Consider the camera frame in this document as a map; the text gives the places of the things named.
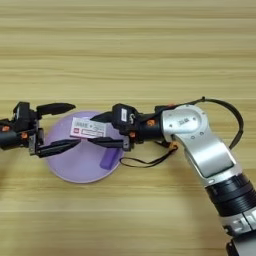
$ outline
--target purple object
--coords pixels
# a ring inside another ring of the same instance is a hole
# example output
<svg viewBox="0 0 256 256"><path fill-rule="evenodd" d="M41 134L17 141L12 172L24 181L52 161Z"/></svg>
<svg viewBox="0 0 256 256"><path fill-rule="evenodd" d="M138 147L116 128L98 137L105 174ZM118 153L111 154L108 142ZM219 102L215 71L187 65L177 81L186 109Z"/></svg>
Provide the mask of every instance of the purple object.
<svg viewBox="0 0 256 256"><path fill-rule="evenodd" d="M45 144L62 139L70 139L73 117L92 118L98 112L84 111L71 114L61 119L49 132ZM111 124L107 124L106 136L113 139L123 137ZM105 149L87 140L60 155L48 157L46 160L52 172L63 180L75 183L89 183L105 178L119 165L123 157L121 149Z"/></svg>
<svg viewBox="0 0 256 256"><path fill-rule="evenodd" d="M118 158L120 149L108 148L100 162L100 167L106 170L112 170Z"/></svg>

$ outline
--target table surface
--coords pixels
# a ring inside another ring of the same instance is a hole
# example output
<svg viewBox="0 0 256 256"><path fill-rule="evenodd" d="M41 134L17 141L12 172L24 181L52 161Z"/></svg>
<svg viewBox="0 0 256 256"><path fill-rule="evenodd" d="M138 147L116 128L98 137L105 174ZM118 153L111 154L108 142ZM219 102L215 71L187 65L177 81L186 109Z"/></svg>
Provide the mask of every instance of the table surface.
<svg viewBox="0 0 256 256"><path fill-rule="evenodd" d="M17 101L150 112L225 99L244 116L234 153L256 182L255 32L254 0L0 0L0 116ZM201 106L229 143L233 117ZM46 132L61 117L45 118ZM148 143L129 156L163 153ZM62 181L26 150L2 152L0 222L1 256L222 256L229 240L182 149L91 185Z"/></svg>

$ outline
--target silver robot arm segment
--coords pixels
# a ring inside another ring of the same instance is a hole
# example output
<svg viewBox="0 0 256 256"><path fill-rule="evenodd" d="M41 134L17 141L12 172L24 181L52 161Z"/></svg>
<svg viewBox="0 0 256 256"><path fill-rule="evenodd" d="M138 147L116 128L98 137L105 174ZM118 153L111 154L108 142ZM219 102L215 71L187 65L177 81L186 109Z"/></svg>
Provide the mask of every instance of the silver robot arm segment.
<svg viewBox="0 0 256 256"><path fill-rule="evenodd" d="M194 105L182 105L163 111L161 122L165 140L177 140L184 146L226 233L234 237L227 245L229 255L255 255L248 252L256 250L256 234L252 235L256 230L256 192L231 150L211 131L206 113ZM244 246L245 240L255 250Z"/></svg>

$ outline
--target orange component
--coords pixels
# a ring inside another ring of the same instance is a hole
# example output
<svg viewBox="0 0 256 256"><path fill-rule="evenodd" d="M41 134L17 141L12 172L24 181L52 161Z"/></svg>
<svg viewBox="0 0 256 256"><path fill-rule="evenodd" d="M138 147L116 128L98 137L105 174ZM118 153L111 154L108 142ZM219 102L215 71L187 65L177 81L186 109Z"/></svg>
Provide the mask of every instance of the orange component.
<svg viewBox="0 0 256 256"><path fill-rule="evenodd" d="M10 127L9 127L9 126L4 126L4 127L2 128L2 131L3 131L3 132L9 132L9 131L10 131Z"/></svg>
<svg viewBox="0 0 256 256"><path fill-rule="evenodd" d="M28 138L28 134L26 132L23 132L21 134L21 138L24 139L24 140L27 139Z"/></svg>
<svg viewBox="0 0 256 256"><path fill-rule="evenodd" d="M176 141L171 142L170 149L178 148L178 143Z"/></svg>
<svg viewBox="0 0 256 256"><path fill-rule="evenodd" d="M135 138L136 137L136 133L135 132L130 132L130 137L131 138Z"/></svg>
<svg viewBox="0 0 256 256"><path fill-rule="evenodd" d="M156 125L156 120L154 120L154 119L148 120L148 121L147 121L147 125L148 125L148 126L154 126L154 125Z"/></svg>

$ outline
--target sticker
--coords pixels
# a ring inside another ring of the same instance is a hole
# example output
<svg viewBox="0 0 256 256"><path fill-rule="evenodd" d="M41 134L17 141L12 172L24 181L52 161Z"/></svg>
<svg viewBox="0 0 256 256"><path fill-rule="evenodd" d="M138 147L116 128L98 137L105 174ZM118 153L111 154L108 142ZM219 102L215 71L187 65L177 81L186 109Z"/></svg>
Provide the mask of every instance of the sticker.
<svg viewBox="0 0 256 256"><path fill-rule="evenodd" d="M70 136L81 139L106 137L106 124L74 117Z"/></svg>
<svg viewBox="0 0 256 256"><path fill-rule="evenodd" d="M125 109L125 108L122 108L121 120L123 122L127 122L127 109Z"/></svg>

